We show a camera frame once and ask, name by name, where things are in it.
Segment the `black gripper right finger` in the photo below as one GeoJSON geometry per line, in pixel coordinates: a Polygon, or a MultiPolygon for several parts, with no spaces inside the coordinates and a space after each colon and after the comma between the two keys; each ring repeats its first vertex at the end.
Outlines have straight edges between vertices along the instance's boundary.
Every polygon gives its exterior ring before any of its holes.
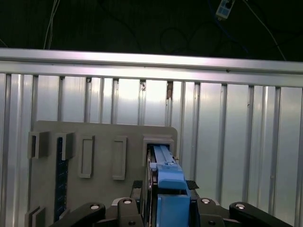
{"type": "Polygon", "coordinates": [[[234,202],[227,209],[217,201],[200,197],[195,181],[187,180],[191,192],[190,227],[289,227],[290,224],[246,203],[234,202]]]}

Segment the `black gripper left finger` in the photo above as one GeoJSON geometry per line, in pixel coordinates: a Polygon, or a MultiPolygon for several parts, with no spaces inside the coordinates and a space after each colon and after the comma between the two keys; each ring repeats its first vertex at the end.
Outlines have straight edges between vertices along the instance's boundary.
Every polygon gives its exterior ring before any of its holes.
{"type": "Polygon", "coordinates": [[[133,182],[130,197],[118,198],[108,208],[86,203],[55,221],[53,227],[142,227],[140,213],[142,180],[133,182]]]}

